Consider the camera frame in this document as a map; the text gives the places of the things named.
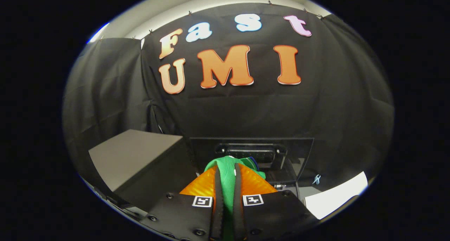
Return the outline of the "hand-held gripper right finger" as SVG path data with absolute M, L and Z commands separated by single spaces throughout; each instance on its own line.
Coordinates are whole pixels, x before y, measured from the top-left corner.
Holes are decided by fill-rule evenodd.
M 276 190 L 239 163 L 235 173 L 233 240 L 284 241 L 319 223 L 292 191 Z

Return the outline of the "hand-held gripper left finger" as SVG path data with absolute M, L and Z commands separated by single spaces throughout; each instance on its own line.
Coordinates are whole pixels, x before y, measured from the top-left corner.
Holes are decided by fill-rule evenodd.
M 213 166 L 180 193 L 166 193 L 146 214 L 148 226 L 180 241 L 222 241 L 225 203 L 220 170 Z

